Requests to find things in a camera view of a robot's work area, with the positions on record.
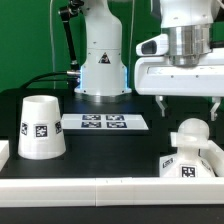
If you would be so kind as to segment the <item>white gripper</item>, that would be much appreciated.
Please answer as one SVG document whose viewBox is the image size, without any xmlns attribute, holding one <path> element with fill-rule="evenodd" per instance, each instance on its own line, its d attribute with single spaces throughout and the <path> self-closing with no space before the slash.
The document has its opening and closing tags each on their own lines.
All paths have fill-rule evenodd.
<svg viewBox="0 0 224 224">
<path fill-rule="evenodd" d="M 140 95 L 160 95 L 155 100 L 165 116 L 167 104 L 162 96 L 210 96 L 211 120 L 224 97 L 224 53 L 203 55 L 194 67 L 173 66 L 167 57 L 142 57 L 137 60 L 134 85 Z"/>
</svg>

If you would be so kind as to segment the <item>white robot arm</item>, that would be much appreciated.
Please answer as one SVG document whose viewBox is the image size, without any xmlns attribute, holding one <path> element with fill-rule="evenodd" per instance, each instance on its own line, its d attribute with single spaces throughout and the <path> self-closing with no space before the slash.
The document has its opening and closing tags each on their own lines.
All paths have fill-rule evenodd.
<svg viewBox="0 0 224 224">
<path fill-rule="evenodd" d="M 150 0 L 161 33 L 136 46 L 134 87 L 153 95 L 161 108 L 165 96 L 204 96 L 213 101 L 211 118 L 224 98 L 224 46 L 214 43 L 211 26 L 224 0 Z M 108 0 L 84 0 L 86 61 L 76 92 L 94 101 L 128 93 L 121 61 L 122 26 Z"/>
</svg>

